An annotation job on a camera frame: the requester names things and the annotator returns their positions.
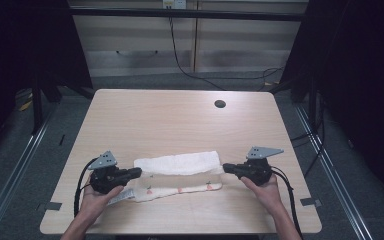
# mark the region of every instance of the wooden table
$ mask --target wooden table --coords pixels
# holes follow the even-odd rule
[[[223,100],[224,108],[215,106]],[[281,148],[268,158],[295,189],[303,233],[321,230],[314,206],[299,199],[310,193],[273,95],[254,92],[99,90],[89,108],[40,229],[61,234],[73,219],[73,199],[81,170],[111,150],[119,168],[138,158],[216,150],[221,163],[243,163],[252,146]],[[221,176],[218,191],[179,194],[136,203],[124,200],[104,211],[90,233],[106,234],[261,234],[274,233],[272,218],[234,175]],[[279,178],[283,203],[288,192]]]

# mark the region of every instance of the human arm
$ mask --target human arm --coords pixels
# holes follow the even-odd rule
[[[84,188],[80,211],[68,226],[61,239],[84,239],[87,229],[95,223],[108,202],[123,190],[123,186],[113,188],[108,194],[101,194],[88,185]]]
[[[241,181],[247,188],[254,192],[258,201],[273,217],[279,239],[301,239],[294,223],[289,217],[289,214],[281,201],[276,175],[272,174],[270,180],[261,186],[255,185],[250,179],[246,177],[241,177]]]

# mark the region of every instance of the dark floor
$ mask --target dark floor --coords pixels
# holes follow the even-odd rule
[[[255,91],[260,80],[213,80],[227,90]],[[143,88],[143,89],[202,89],[217,90],[214,86],[179,74],[135,76],[94,79],[95,88]],[[37,211],[40,203],[49,202],[65,161],[71,151],[84,116],[90,105],[85,99],[62,89],[62,101],[50,119],[47,131],[37,148],[28,169],[0,221],[0,239],[59,239],[60,236],[43,235],[39,225],[43,212]],[[285,126],[291,138],[305,131],[299,121],[289,92],[275,95]],[[14,109],[0,136],[0,190],[15,167],[32,130],[33,113]],[[348,145],[340,126],[325,112],[325,147],[334,162],[348,192],[369,228],[373,239],[384,239],[384,186],[369,171],[361,155]],[[316,153],[308,138],[293,142],[298,161],[305,172]],[[317,208],[323,229],[317,234],[305,234],[305,239],[358,239],[341,202],[320,163],[316,163],[306,178],[312,196],[322,206]],[[121,239],[132,237],[121,236]],[[152,238],[168,239],[163,236]],[[183,239],[206,239],[204,236],[183,236]],[[211,239],[257,239],[257,236],[207,236]],[[113,236],[88,236],[88,239],[114,239]],[[267,235],[264,239],[277,239]]]

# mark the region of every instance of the white towel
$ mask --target white towel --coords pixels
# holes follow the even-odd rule
[[[134,166],[143,171],[134,187],[136,202],[222,187],[220,176],[214,174],[222,168],[215,151],[137,159]]]

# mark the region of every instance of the power cord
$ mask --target power cord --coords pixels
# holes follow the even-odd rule
[[[86,172],[87,168],[89,167],[89,165],[91,165],[96,159],[98,159],[98,158],[94,158],[94,159],[90,160],[90,162],[88,162],[88,164],[86,164],[86,166],[82,170],[82,173],[80,174],[79,182],[77,183],[76,193],[74,194],[74,217],[76,217],[77,214],[79,213],[80,193],[82,192],[82,189],[87,186],[87,185],[85,185],[85,186],[81,187],[83,177],[84,177],[85,172]]]
[[[199,79],[199,80],[202,80],[204,82],[207,82],[209,84],[211,84],[212,86],[216,87],[217,89],[220,89],[222,91],[227,91],[226,89],[214,84],[213,82],[209,81],[209,80],[223,80],[223,79],[229,79],[229,80],[258,80],[258,79],[263,79],[263,84],[262,86],[257,90],[257,92],[261,91],[264,86],[266,85],[266,77],[270,76],[270,75],[273,75],[275,74],[277,71],[280,71],[280,70],[283,70],[284,67],[279,67],[279,68],[268,68],[266,70],[263,71],[263,75],[262,76],[258,76],[258,77],[249,77],[249,78],[242,78],[242,77],[198,77],[198,76],[194,76],[194,75],[191,75],[189,73],[186,73],[182,67],[180,66],[180,63],[179,63],[179,58],[177,56],[177,49],[176,49],[176,42],[174,40],[174,26],[173,26],[173,19],[172,18],[169,18],[169,22],[170,22],[170,32],[171,32],[171,40],[173,42],[173,50],[174,50],[174,57],[176,59],[176,64],[177,64],[177,67],[179,68],[179,70],[186,76],[190,77],[190,78],[194,78],[194,79]]]
[[[290,203],[291,203],[292,219],[294,221],[294,225],[295,225],[295,228],[296,228],[299,236],[301,237],[301,239],[304,239],[303,236],[302,236],[301,228],[300,228],[299,222],[298,222],[297,212],[296,212],[296,209],[295,209],[295,199],[294,199],[294,193],[293,193],[294,189],[291,187],[291,184],[289,183],[289,179],[286,177],[286,174],[282,170],[280,170],[277,167],[272,167],[272,168],[280,171],[280,172],[278,172],[278,171],[275,171],[275,170],[272,169],[272,172],[274,174],[276,174],[277,176],[279,176],[280,178],[282,178],[282,180],[286,184],[286,187],[288,188],[289,200],[290,200]]]

